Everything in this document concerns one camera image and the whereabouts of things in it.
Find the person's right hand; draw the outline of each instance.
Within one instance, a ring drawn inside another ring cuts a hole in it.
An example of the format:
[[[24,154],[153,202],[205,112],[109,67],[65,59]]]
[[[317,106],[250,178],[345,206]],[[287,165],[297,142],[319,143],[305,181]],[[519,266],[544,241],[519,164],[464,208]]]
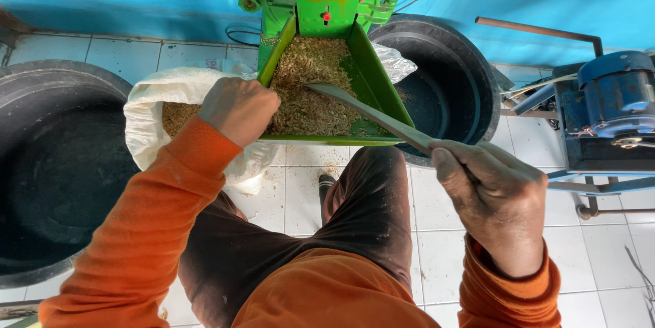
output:
[[[437,179],[496,267],[511,278],[538,272],[548,176],[489,143],[436,140],[430,148]]]
[[[199,116],[241,148],[264,133],[280,98],[257,80],[220,78],[202,101]]]

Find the plastic bag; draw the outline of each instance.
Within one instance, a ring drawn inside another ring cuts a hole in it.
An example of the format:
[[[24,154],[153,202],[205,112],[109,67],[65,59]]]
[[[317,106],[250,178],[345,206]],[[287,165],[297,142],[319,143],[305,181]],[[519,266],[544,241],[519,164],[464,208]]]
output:
[[[253,74],[248,73],[253,70],[245,64],[226,60],[216,62],[216,67],[229,66],[230,71],[240,73],[224,73],[212,68],[177,67],[150,74],[133,87],[123,108],[127,119],[125,141],[141,170],[147,169],[155,161],[157,151],[171,140],[162,126],[163,102],[202,104],[205,95],[218,79],[253,78]],[[258,194],[263,173],[273,163],[279,148],[280,145],[263,143],[248,145],[225,169],[225,184],[247,194]]]
[[[387,71],[392,83],[403,80],[407,75],[413,73],[418,68],[414,62],[403,58],[394,48],[381,46],[380,44],[371,43],[375,54],[380,58],[382,66]]]

